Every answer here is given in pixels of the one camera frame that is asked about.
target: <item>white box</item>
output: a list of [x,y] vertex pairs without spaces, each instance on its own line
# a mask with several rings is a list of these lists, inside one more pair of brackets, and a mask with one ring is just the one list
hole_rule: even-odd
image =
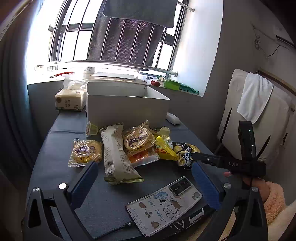
[[123,123],[124,128],[149,120],[151,127],[162,127],[170,99],[140,84],[108,81],[87,84],[88,120],[102,128]]
[[83,90],[61,90],[55,95],[57,110],[82,111],[86,104],[86,91]]

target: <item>pink fuzzy sleeve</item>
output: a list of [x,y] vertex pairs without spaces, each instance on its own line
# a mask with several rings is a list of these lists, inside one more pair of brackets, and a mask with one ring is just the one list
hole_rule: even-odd
[[279,184],[266,183],[270,188],[270,195],[264,203],[267,225],[270,225],[278,214],[286,208],[284,191]]

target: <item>red object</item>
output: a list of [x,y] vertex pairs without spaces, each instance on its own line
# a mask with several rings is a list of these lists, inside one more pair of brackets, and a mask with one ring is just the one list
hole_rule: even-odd
[[73,71],[71,71],[71,72],[63,72],[63,73],[60,73],[60,74],[55,74],[54,76],[59,76],[59,75],[63,75],[63,74],[73,74]]
[[160,86],[160,83],[159,82],[156,82],[156,81],[154,81],[154,80],[152,80],[151,81],[151,84],[153,85],[153,86]]

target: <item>dark blue table surface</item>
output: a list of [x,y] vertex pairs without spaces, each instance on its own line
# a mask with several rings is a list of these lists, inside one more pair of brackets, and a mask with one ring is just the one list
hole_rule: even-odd
[[[27,193],[27,201],[32,188],[52,190],[60,183],[69,183],[80,171],[81,167],[68,167],[68,160],[73,148],[73,139],[86,139],[85,112],[60,112],[55,123],[47,134],[37,157]],[[210,150],[183,124],[172,125],[167,120],[164,126],[170,128],[170,137],[176,142],[186,142],[197,146],[201,152],[211,154]],[[91,139],[101,141],[100,135]],[[223,170],[205,165],[206,168],[225,182]],[[131,219],[125,210],[129,202],[144,197],[182,176],[186,176],[198,188],[191,171],[183,170],[174,161],[159,160],[136,168],[145,180],[141,183],[110,185],[104,181],[104,162],[99,163],[99,174],[81,208],[75,212],[84,227],[93,238],[118,228]],[[185,215],[190,215],[206,205],[202,198]],[[63,227],[56,208],[52,208],[56,222],[65,240],[71,240]],[[142,236],[136,228],[122,229],[105,237],[105,240],[124,240]]]

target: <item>open cardboard box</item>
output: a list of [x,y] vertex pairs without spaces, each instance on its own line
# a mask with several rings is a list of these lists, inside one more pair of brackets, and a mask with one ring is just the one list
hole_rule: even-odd
[[118,81],[87,84],[87,118],[98,128],[118,123],[130,128],[146,120],[150,127],[162,127],[169,103],[168,97],[146,85]]

